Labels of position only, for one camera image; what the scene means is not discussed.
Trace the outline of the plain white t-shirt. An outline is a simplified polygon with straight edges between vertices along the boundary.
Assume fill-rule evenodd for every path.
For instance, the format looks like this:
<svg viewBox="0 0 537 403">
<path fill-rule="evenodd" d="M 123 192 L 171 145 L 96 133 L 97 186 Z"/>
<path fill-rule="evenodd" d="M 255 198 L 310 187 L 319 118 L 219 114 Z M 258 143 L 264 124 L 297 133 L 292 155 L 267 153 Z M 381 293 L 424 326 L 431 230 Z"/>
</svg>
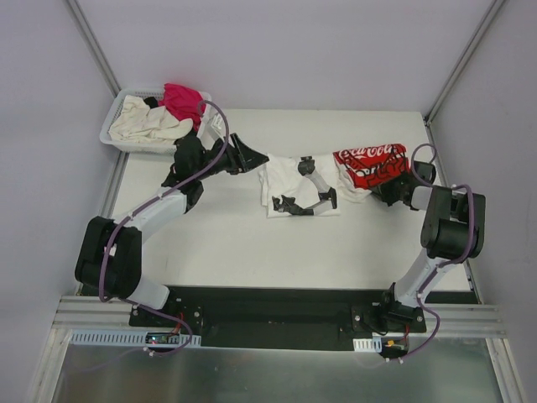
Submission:
<svg viewBox="0 0 537 403">
<path fill-rule="evenodd" d="M 259 172 L 261 205 L 268 218 L 330 217 L 341 214 L 337 168 L 330 154 L 281 157 L 271 154 Z"/>
</svg>

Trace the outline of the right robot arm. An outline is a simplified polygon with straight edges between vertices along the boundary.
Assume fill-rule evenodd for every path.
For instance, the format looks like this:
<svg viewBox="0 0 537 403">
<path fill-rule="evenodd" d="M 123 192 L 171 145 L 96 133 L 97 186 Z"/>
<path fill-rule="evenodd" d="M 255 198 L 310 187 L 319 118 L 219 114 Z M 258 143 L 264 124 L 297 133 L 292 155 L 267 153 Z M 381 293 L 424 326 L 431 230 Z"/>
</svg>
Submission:
<svg viewBox="0 0 537 403">
<path fill-rule="evenodd" d="M 423 332 L 419 320 L 424 318 L 427 296 L 455 265 L 482 251 L 487 198 L 469 186 L 438 186 L 435 176 L 431 163 L 413 162 L 411 171 L 372 189 L 381 202 L 389 206 L 402 202 L 412 211 L 423 211 L 425 218 L 414 263 L 379 302 L 355 316 L 369 332 Z"/>
</svg>

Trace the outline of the Coca-Cola print t-shirt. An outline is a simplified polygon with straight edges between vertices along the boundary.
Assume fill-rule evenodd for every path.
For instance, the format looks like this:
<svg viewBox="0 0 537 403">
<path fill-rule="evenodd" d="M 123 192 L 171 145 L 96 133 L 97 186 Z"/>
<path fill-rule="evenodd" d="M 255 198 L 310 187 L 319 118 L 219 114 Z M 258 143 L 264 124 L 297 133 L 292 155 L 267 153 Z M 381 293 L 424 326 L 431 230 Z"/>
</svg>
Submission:
<svg viewBox="0 0 537 403">
<path fill-rule="evenodd" d="M 354 203 L 364 202 L 372 190 L 409 171 L 402 144 L 342 149 L 332 153 L 338 169 L 338 190 Z"/>
</svg>

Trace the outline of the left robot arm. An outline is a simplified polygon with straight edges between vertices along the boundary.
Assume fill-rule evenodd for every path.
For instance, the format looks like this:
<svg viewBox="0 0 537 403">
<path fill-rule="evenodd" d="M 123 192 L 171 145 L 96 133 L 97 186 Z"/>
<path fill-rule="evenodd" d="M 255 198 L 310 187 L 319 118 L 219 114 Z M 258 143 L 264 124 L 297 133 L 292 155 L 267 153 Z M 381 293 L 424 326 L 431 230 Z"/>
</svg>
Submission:
<svg viewBox="0 0 537 403">
<path fill-rule="evenodd" d="M 268 162 L 237 134 L 217 139 L 211 149 L 195 135 L 176 140 L 174 162 L 156 194 L 117 218 L 94 217 L 86 227 L 75 278 L 112 298 L 146 306 L 158 326 L 171 325 L 179 314 L 179 297 L 166 285 L 143 275 L 143 244 L 165 224 L 189 212 L 204 191 L 202 181 L 221 172 L 240 175 Z"/>
</svg>

